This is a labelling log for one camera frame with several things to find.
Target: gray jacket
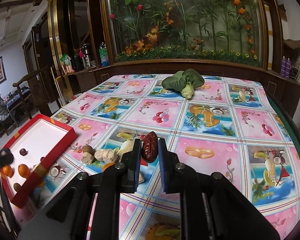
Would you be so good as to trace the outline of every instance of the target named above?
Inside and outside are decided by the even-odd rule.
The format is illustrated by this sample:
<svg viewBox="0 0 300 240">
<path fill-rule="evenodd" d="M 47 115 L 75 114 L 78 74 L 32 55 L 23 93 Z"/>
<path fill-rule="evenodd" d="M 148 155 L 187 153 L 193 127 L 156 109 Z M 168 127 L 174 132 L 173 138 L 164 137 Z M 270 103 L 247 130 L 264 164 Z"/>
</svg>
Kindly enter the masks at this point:
<svg viewBox="0 0 300 240">
<path fill-rule="evenodd" d="M 6 115 L 9 114 L 9 111 L 7 109 L 7 103 L 3 101 L 3 99 L 0 97 L 0 115 Z"/>
</svg>

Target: gold column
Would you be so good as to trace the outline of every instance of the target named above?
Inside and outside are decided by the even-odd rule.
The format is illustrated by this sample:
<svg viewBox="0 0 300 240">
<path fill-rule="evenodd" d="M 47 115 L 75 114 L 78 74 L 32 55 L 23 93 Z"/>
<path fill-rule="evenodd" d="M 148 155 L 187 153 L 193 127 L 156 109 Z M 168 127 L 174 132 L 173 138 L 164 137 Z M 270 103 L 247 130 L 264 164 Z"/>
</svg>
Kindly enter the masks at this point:
<svg viewBox="0 0 300 240">
<path fill-rule="evenodd" d="M 77 80 L 64 76 L 63 62 L 60 58 L 63 54 L 73 57 L 75 50 L 79 48 L 78 35 L 74 14 L 74 0 L 48 0 L 48 29 L 50 46 L 54 65 L 58 76 L 61 76 L 59 85 L 66 100 L 79 92 Z"/>
</svg>

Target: plastic bottle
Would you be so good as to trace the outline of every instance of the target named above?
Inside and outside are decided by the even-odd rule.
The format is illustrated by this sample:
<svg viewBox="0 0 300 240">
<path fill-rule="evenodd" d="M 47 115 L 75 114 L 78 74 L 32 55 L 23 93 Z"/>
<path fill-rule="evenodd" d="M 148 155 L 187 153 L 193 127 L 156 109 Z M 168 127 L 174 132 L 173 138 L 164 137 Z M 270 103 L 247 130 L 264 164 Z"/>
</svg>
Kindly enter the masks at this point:
<svg viewBox="0 0 300 240">
<path fill-rule="evenodd" d="M 284 77 L 285 77 L 285 78 L 289 78 L 289 76 L 290 76 L 290 71 L 291 71 L 291 61 L 290 61 L 290 59 L 288 58 L 287 63 L 286 63 L 286 71 L 285 71 L 285 73 L 284 73 Z"/>
<path fill-rule="evenodd" d="M 99 53 L 100 53 L 100 58 L 101 58 L 101 65 L 103 67 L 108 66 L 110 63 L 109 63 L 107 48 L 104 43 L 100 44 Z"/>
<path fill-rule="evenodd" d="M 281 59 L 281 68 L 280 68 L 280 75 L 283 76 L 283 77 L 284 77 L 285 72 L 286 72 L 286 63 L 287 63 L 287 60 L 283 56 L 283 58 Z"/>
</svg>

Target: chair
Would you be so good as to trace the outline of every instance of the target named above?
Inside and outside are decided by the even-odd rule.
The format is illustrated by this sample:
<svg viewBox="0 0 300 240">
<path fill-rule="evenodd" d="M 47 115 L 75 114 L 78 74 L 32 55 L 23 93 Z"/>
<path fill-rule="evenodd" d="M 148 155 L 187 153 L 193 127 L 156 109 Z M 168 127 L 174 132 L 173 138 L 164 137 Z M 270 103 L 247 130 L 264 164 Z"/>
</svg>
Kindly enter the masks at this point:
<svg viewBox="0 0 300 240">
<path fill-rule="evenodd" d="M 0 121 L 0 137 L 2 136 L 3 133 L 6 133 L 7 135 L 9 135 L 8 129 L 11 126 L 15 126 L 15 123 L 10 115 L 4 121 Z"/>
</svg>

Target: red date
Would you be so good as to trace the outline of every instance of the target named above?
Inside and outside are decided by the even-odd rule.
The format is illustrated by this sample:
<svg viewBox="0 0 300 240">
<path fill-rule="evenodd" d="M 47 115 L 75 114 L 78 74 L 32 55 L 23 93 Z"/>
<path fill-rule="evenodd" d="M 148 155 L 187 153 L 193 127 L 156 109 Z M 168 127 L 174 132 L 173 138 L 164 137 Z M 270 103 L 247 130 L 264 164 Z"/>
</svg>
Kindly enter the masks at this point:
<svg viewBox="0 0 300 240">
<path fill-rule="evenodd" d="M 158 137 L 155 132 L 150 132 L 143 139 L 142 158 L 147 163 L 153 163 L 158 156 Z"/>
</svg>

